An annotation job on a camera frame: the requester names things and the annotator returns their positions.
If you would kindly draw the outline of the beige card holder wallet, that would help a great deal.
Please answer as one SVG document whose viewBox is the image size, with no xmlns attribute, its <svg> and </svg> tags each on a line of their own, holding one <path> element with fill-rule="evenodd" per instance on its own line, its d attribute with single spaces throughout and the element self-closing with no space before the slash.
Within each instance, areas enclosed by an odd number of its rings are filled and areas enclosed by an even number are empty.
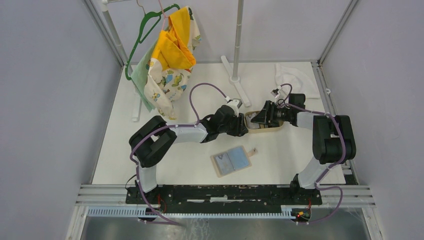
<svg viewBox="0 0 424 240">
<path fill-rule="evenodd" d="M 258 150 L 256 148 L 252 148 L 250 151 L 246 151 L 244 146 L 240 145 L 240 146 L 237 146 L 237 147 L 233 147 L 229 150 L 211 155 L 210 159 L 211 159 L 211 163 L 213 165 L 213 168 L 215 170 L 217 177 L 222 178 L 222 177 L 228 176 L 230 174 L 233 174 L 233 173 L 236 173 L 236 172 L 239 172 L 241 170 L 244 170 L 246 168 L 251 167 L 252 163 L 251 163 L 250 157 L 254 156 L 257 153 L 258 153 Z M 224 176 L 219 174 L 218 168 L 217 168 L 217 166 L 216 166 L 216 164 L 213 160 L 213 157 L 216 156 L 216 155 L 219 155 L 219 154 L 228 154 L 228 156 L 229 156 L 229 158 L 230 158 L 230 160 L 231 160 L 231 162 L 232 162 L 232 164 L 235 168 L 234 172 L 227 174 L 227 175 L 224 175 Z"/>
</svg>

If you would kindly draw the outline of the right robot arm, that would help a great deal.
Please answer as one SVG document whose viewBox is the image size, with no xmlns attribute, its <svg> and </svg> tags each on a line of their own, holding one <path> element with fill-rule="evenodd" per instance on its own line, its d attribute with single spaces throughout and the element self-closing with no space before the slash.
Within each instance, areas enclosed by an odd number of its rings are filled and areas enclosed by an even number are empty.
<svg viewBox="0 0 424 240">
<path fill-rule="evenodd" d="M 350 117 L 306 109 L 303 93 L 290 93 L 287 103 L 267 100 L 250 122 L 277 127 L 281 122 L 312 131 L 313 157 L 290 183 L 289 199 L 302 204 L 312 189 L 321 190 L 323 178 L 337 165 L 355 157 L 357 148 Z"/>
</svg>

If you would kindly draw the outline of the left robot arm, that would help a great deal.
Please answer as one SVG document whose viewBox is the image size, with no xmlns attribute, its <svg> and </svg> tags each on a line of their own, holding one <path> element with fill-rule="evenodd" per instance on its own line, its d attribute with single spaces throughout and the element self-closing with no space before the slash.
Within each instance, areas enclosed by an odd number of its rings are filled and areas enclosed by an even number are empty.
<svg viewBox="0 0 424 240">
<path fill-rule="evenodd" d="M 157 198 L 157 167 L 168 150 L 179 143 L 208 143 L 220 134 L 242 137 L 248 133 L 244 114 L 222 105 L 195 123 L 168 124 L 162 116 L 154 116 L 129 139 L 130 160 L 136 164 L 138 197 L 145 204 Z"/>
</svg>

